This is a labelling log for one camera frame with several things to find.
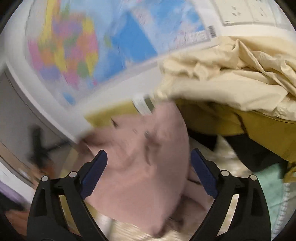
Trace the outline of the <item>pink jacket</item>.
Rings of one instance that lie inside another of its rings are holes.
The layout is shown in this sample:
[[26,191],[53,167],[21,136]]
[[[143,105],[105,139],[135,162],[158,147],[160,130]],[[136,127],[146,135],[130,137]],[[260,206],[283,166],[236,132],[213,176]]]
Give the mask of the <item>pink jacket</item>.
[[151,114],[120,115],[79,142],[80,168],[107,153],[107,166],[87,202],[101,214],[153,237],[169,230],[196,231],[213,198],[190,164],[183,117],[173,102]]

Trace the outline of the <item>grey door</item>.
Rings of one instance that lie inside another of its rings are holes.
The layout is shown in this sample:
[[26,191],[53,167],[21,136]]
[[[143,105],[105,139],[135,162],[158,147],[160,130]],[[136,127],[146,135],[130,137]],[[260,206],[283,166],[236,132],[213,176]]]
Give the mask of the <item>grey door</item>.
[[50,148],[67,140],[21,93],[5,68],[1,73],[1,163],[32,186],[32,129],[42,129],[42,145]]

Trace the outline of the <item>patterned yellow bed sheet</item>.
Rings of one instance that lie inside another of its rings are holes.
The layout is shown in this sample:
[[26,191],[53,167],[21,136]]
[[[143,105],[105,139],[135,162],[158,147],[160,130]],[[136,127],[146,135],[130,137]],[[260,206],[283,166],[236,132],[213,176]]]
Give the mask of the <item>patterned yellow bed sheet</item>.
[[182,201],[201,224],[192,240],[270,240],[266,199],[256,176],[234,177],[191,150],[173,102],[148,115],[120,116],[82,142],[80,170],[56,185],[83,240],[105,240],[88,205],[114,220],[159,235]]

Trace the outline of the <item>black garment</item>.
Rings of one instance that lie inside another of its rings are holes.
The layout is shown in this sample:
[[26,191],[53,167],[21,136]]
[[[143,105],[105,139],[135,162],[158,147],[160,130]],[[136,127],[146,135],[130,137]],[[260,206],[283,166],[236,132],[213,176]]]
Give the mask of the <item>black garment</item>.
[[250,171],[262,171],[274,164],[280,166],[282,173],[288,170],[288,161],[253,141],[246,133],[219,137],[218,135],[204,134],[189,128],[188,134],[193,140],[214,153],[218,152],[219,141],[224,142],[232,150],[232,154],[229,154],[229,157],[237,156]]

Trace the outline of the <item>mustard brown jacket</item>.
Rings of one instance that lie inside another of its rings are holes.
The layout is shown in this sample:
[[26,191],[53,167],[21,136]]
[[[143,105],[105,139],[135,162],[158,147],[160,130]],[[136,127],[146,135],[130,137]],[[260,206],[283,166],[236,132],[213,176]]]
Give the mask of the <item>mustard brown jacket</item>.
[[248,137],[288,161],[283,174],[286,183],[295,182],[295,121],[266,116],[257,111],[243,112],[213,102],[175,100],[187,129],[222,137]]

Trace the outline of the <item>cream garment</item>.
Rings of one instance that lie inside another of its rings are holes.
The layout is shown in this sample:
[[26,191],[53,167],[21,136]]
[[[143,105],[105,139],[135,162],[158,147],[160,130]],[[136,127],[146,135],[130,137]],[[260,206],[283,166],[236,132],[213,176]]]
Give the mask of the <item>cream garment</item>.
[[160,65],[159,100],[212,101],[295,120],[295,43],[222,37],[218,46],[171,54]]

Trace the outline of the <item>wall map poster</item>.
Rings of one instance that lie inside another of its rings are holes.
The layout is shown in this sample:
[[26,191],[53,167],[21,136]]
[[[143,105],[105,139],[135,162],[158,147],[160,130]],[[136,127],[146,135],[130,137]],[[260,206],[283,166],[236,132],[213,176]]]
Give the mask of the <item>wall map poster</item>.
[[34,1],[25,37],[39,80],[72,106],[121,72],[217,33],[193,1]]

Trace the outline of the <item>white wall socket panel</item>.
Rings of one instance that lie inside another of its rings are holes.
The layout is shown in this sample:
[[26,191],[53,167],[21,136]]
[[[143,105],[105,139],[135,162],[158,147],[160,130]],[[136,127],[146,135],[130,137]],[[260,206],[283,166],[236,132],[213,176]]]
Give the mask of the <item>white wall socket panel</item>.
[[262,24],[281,26],[285,17],[274,1],[213,1],[222,24],[225,26],[242,24]]

